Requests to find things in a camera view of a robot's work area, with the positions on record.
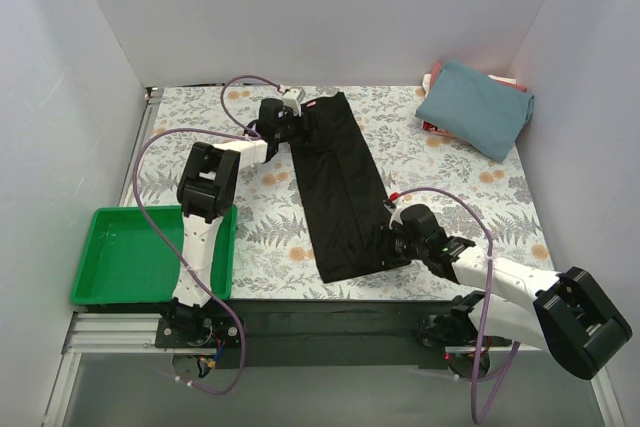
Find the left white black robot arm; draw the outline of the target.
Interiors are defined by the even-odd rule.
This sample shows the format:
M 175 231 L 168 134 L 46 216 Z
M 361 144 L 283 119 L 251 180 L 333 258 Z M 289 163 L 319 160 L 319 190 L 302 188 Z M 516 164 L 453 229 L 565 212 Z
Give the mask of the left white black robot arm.
M 168 317 L 172 331 L 190 346 L 203 346 L 213 336 L 213 324 L 201 310 L 212 299 L 216 241 L 232 210 L 239 174 L 268 162 L 281 143 L 302 133 L 303 95 L 291 89 L 280 99 L 261 101 L 257 120 L 248 126 L 260 139 L 197 142 L 191 148 L 177 191 L 183 221 L 181 258 L 187 265 L 173 290 L 176 307 Z

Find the black t shirt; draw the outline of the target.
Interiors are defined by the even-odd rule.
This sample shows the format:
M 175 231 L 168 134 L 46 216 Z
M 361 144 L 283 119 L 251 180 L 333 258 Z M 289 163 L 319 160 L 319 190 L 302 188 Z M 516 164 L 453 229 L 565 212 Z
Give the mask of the black t shirt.
M 308 102 L 302 132 L 289 145 L 322 281 L 407 265 L 385 251 L 387 192 L 345 94 Z

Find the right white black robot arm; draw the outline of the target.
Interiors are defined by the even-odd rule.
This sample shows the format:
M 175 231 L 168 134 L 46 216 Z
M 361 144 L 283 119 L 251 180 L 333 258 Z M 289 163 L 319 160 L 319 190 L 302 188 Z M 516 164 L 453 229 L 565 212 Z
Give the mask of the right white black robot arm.
M 486 335 L 518 341 L 590 380 L 631 340 L 631 326 L 589 272 L 491 257 L 473 241 L 447 235 L 424 204 L 384 205 L 390 213 L 382 230 L 387 262 L 419 260 L 435 276 L 473 288 L 452 307 L 460 342 L 475 344 Z

